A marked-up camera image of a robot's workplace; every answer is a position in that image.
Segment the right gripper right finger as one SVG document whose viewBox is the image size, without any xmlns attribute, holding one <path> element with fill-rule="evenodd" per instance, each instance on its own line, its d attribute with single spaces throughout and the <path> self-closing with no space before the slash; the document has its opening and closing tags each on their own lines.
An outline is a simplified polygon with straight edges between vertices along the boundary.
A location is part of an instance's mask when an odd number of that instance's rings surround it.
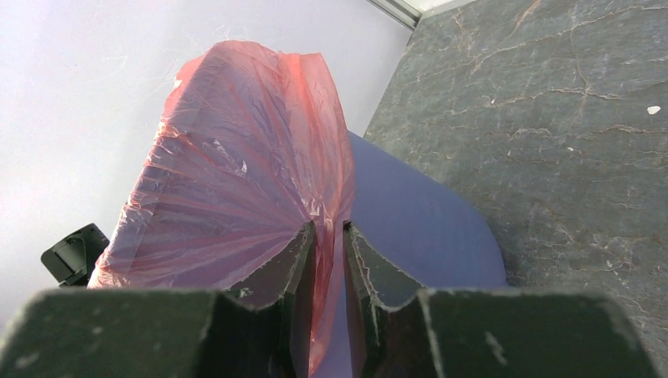
<svg viewBox="0 0 668 378">
<path fill-rule="evenodd" d="M 655 377 L 622 308 L 592 292 L 426 287 L 343 227 L 356 377 Z"/>
</svg>

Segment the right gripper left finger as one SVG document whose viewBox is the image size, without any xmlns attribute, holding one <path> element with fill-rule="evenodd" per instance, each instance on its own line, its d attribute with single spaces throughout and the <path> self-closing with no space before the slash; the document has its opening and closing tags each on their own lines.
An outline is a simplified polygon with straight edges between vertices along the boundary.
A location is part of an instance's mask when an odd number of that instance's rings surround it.
<svg viewBox="0 0 668 378">
<path fill-rule="evenodd" d="M 227 290 L 61 288 L 1 341 L 4 377 L 306 377 L 314 223 Z"/>
</svg>

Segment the red translucent trash bag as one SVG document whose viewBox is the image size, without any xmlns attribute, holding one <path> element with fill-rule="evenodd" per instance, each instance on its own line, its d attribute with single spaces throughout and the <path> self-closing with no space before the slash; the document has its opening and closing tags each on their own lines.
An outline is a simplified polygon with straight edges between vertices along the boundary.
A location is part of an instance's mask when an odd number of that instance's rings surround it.
<svg viewBox="0 0 668 378">
<path fill-rule="evenodd" d="M 89 287 L 231 287 L 313 221 L 315 372 L 332 335 L 354 195 L 351 142 L 323 56 L 217 43 L 177 73 Z"/>
</svg>

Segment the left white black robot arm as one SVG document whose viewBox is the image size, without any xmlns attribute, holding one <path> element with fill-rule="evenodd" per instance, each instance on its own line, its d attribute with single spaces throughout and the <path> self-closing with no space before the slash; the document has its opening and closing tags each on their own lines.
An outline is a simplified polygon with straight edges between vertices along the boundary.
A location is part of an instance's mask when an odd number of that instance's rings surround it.
<svg viewBox="0 0 668 378">
<path fill-rule="evenodd" d="M 94 223 L 67 235 L 42 253 L 41 263 L 59 287 L 86 287 L 109 240 Z"/>
</svg>

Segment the blue plastic trash bin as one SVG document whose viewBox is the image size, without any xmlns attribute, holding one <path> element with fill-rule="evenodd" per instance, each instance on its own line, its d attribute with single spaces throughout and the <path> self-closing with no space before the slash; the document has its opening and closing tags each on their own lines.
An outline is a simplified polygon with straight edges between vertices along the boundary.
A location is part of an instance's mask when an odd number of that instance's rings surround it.
<svg viewBox="0 0 668 378">
<path fill-rule="evenodd" d="M 499 244 L 473 206 L 370 141 L 349 137 L 351 221 L 376 251 L 428 287 L 507 287 Z"/>
</svg>

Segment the left aluminium frame post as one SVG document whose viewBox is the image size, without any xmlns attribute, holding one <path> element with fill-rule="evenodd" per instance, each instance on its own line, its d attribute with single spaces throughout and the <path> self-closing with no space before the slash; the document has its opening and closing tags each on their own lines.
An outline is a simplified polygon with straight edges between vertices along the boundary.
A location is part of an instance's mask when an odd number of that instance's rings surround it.
<svg viewBox="0 0 668 378">
<path fill-rule="evenodd" d="M 420 10 L 404 0 L 367 0 L 367 2 L 410 30 L 417 27 L 422 17 Z"/>
</svg>

